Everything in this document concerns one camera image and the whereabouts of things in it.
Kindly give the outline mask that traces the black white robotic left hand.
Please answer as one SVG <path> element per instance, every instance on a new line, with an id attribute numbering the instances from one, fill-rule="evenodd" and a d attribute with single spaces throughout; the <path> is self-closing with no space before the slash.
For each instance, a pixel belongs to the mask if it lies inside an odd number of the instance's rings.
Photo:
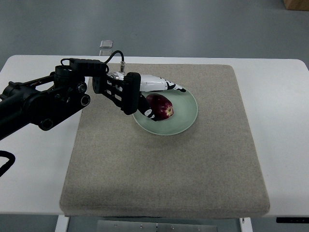
<path id="1" fill-rule="evenodd" d="M 140 75 L 136 72 L 129 72 L 127 75 L 110 72 L 103 77 L 93 77 L 92 87 L 96 94 L 102 94 L 112 100 L 126 115 L 139 111 L 151 120 L 154 114 L 146 99 L 149 94 L 158 94 L 165 90 L 186 92 L 182 86 L 164 78 L 149 74 Z"/>

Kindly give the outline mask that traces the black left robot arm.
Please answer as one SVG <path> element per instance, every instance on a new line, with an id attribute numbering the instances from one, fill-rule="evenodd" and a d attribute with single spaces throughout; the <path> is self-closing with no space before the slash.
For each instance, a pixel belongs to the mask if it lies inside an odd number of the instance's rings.
<path id="1" fill-rule="evenodd" d="M 0 137 L 28 124 L 48 131 L 90 104 L 85 77 L 105 77 L 109 68 L 99 60 L 70 58 L 48 76 L 12 82 L 0 95 Z"/>

